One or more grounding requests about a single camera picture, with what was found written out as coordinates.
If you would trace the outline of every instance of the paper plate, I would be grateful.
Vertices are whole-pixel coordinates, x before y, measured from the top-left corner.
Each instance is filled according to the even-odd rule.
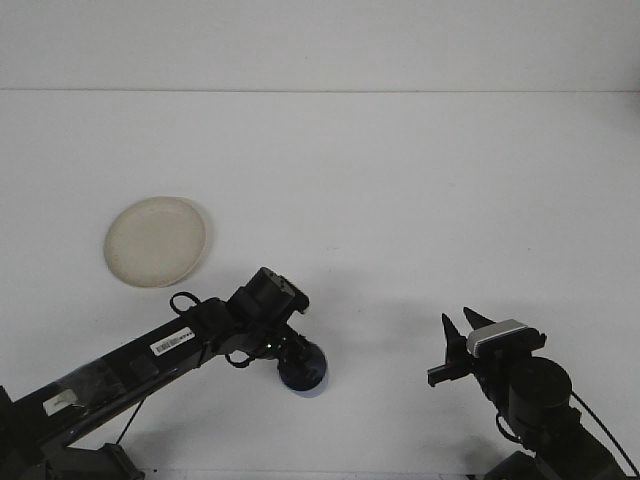
[[[142,200],[115,219],[104,243],[113,274],[136,287],[165,287],[198,264],[206,245],[206,226],[186,199]]]

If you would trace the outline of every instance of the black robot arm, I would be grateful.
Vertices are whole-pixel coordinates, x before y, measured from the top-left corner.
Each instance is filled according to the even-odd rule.
[[[515,320],[495,323],[465,308],[474,329],[467,338],[443,315],[446,363],[429,370],[431,386],[476,377],[498,410],[496,422],[512,441],[535,453],[518,452],[485,477],[487,480],[623,480],[613,455],[581,424],[580,412],[569,405],[569,375],[558,364],[532,352],[546,337]],[[499,418],[514,435],[506,432]]]
[[[63,378],[12,402],[0,387],[2,480],[130,480],[142,478],[122,449],[68,446],[153,392],[218,355],[244,367],[256,358],[277,359],[283,382],[315,387],[326,371],[320,349],[287,321],[303,313],[308,297],[267,268],[228,300],[194,302],[174,320]],[[244,352],[247,360],[229,355]]]

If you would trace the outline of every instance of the barcode label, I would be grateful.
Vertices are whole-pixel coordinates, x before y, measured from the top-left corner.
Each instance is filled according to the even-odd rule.
[[[47,415],[51,416],[54,413],[58,413],[60,410],[64,410],[65,408],[74,405],[77,402],[78,397],[75,393],[73,393],[73,390],[67,389],[44,402],[42,406],[44,407],[44,411],[47,412]]]
[[[159,342],[151,345],[151,351],[156,357],[159,357],[163,353],[167,353],[172,348],[195,338],[195,334],[189,327],[185,327],[182,330],[178,330],[176,333],[171,334],[167,338],[163,338]]]

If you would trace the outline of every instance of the cable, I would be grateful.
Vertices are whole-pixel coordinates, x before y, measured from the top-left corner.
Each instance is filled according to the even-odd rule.
[[[231,355],[229,355],[228,353],[224,356],[224,358],[227,360],[227,362],[229,362],[231,365],[233,365],[236,368],[247,368],[251,362],[253,362],[257,357],[254,357],[253,355],[250,355],[247,353],[247,358],[245,358],[243,361],[241,362],[234,362],[231,359]]]
[[[142,408],[142,404],[144,403],[144,401],[147,399],[147,397],[144,397],[142,400],[140,400],[140,403],[138,404],[138,406],[136,407],[136,411],[133,412],[133,415],[131,415],[131,418],[129,419],[129,421],[127,422],[127,424],[124,427],[124,430],[122,430],[122,433],[120,434],[120,436],[118,437],[118,440],[116,441],[116,445],[120,445],[120,441],[122,440],[122,437],[124,437],[124,434],[127,433],[127,430],[129,430],[129,427],[131,426],[131,424],[133,423],[133,419],[136,418],[136,415],[138,414],[138,412],[140,411],[140,408]]]
[[[602,428],[602,430],[604,430],[604,433],[607,434],[607,436],[609,437],[609,439],[611,439],[611,441],[613,442],[613,444],[616,446],[616,448],[618,449],[618,451],[620,452],[620,454],[624,457],[624,459],[627,461],[627,463],[629,464],[629,466],[631,467],[631,470],[633,470],[633,473],[636,477],[640,477],[640,472],[638,472],[638,469],[636,468],[636,466],[633,464],[633,462],[631,461],[631,459],[629,458],[629,455],[627,455],[627,452],[625,452],[622,448],[622,446],[618,443],[618,441],[615,439],[615,437],[613,436],[613,434],[609,431],[609,429],[607,427],[604,426],[604,423],[602,423],[602,421],[597,417],[597,415],[595,413],[593,413],[593,410],[591,410],[589,408],[589,406],[584,402],[584,400],[582,400],[578,394],[576,392],[571,392],[571,395],[573,396],[573,398],[575,398],[578,403],[580,405],[582,405],[582,408],[584,408],[587,413],[589,415],[591,415],[593,417],[593,419],[596,421],[596,423],[600,426],[600,428]]]

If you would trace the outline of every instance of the white wall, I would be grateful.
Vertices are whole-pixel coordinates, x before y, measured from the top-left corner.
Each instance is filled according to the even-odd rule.
[[[634,0],[3,0],[0,87],[637,90]]]

